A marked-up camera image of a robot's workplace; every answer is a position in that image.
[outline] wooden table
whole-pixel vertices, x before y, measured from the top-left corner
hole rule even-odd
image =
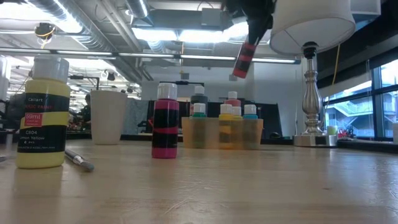
[[[152,159],[149,142],[67,148],[96,166],[0,164],[0,223],[398,223],[398,157],[264,146],[183,149]]]

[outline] paper cup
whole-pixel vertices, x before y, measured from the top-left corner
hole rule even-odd
[[[127,95],[116,91],[91,93],[91,137],[94,144],[119,143],[126,112]]]

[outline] yellow cable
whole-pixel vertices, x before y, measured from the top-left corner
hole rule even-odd
[[[333,88],[333,85],[335,84],[335,81],[336,81],[337,68],[338,68],[338,58],[339,58],[339,56],[340,56],[340,44],[339,44],[338,47],[337,47],[335,74],[334,74],[334,76],[333,76],[333,81],[331,82],[331,88]],[[323,122],[322,122],[321,127],[325,124],[325,121],[326,121],[326,116],[325,116],[325,115],[326,115],[326,110],[328,109],[328,106],[329,106],[329,102],[330,102],[330,96],[329,96],[329,99],[328,99],[328,103],[326,104],[326,108],[325,108],[325,110],[323,111]]]
[[[55,27],[50,31],[50,32],[48,32],[48,33],[46,33],[46,34],[36,34],[36,36],[37,37],[45,37],[45,36],[47,36],[47,35],[50,35],[50,34],[52,34],[53,32],[55,31]]]

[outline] small paint bottle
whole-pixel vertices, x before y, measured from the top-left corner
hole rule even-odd
[[[69,62],[39,55],[32,80],[25,86],[25,115],[21,119],[16,166],[23,169],[63,164],[69,117]]]
[[[191,96],[191,106],[190,106],[190,116],[193,115],[193,105],[195,103],[204,103],[207,109],[207,101],[208,97],[205,96],[205,87],[203,86],[195,86],[195,94]]]
[[[238,100],[238,92],[229,91],[228,92],[228,100],[226,100],[224,103],[232,105],[232,106],[241,106],[241,101]]]
[[[233,106],[232,107],[232,114],[234,116],[234,119],[243,119],[242,118],[242,107]]]
[[[195,103],[193,105],[192,143],[195,149],[206,148],[206,104]]]
[[[222,104],[220,105],[220,116],[219,119],[219,147],[220,149],[232,149],[232,127],[231,122],[234,118],[232,115],[232,105],[229,104]]]
[[[177,85],[160,83],[157,99],[152,133],[152,157],[174,159],[177,156],[178,143]]]
[[[243,145],[245,149],[257,149],[258,139],[262,132],[258,130],[257,107],[255,105],[244,105]]]

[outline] red paint bottle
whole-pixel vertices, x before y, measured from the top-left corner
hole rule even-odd
[[[224,102],[224,104],[229,104],[232,106],[241,106],[241,101],[238,100],[238,92],[229,91],[228,92],[228,100]]]
[[[174,159],[177,156],[178,143],[177,85],[160,83],[157,99],[152,133],[152,157]]]

